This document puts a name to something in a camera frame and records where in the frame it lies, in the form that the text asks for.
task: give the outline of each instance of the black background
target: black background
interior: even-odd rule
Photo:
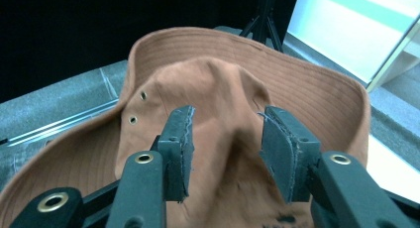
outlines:
[[[296,0],[276,0],[283,39]],[[258,0],[0,0],[0,102],[127,58],[155,30],[244,28]]]

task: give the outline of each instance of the tripod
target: tripod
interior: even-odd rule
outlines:
[[[251,19],[240,33],[240,36],[246,37],[250,32],[253,32],[253,40],[265,45],[266,35],[269,33],[274,48],[279,52],[283,52],[280,38],[274,25],[274,19],[272,18],[274,3],[275,0],[259,0],[257,15]]]

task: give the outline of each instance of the floor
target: floor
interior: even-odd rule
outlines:
[[[284,52],[349,74],[290,35]],[[48,140],[111,108],[118,100],[126,67],[126,60],[119,61],[0,104],[0,141],[8,139],[0,142],[0,190]],[[419,95],[420,65],[369,94],[372,135],[420,171]]]

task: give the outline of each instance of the brown hat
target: brown hat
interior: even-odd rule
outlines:
[[[369,103],[357,82],[231,34],[169,29],[135,43],[113,110],[48,144],[12,179],[1,193],[0,227],[46,190],[86,195],[116,180],[126,158],[148,150],[184,105],[196,108],[193,170],[189,197],[167,203],[168,227],[313,226],[309,204],[286,205],[259,156],[266,105],[291,112],[323,151],[367,163]]]

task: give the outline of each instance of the hat brim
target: hat brim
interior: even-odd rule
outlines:
[[[113,110],[48,144],[12,179],[0,197],[1,226],[8,226],[43,191],[72,186],[86,195],[117,179],[120,115],[127,102],[157,69],[195,57],[245,68],[265,84],[274,106],[290,111],[320,139],[324,151],[343,151],[367,163],[370,107],[356,81],[235,35],[197,28],[163,30],[134,44]]]

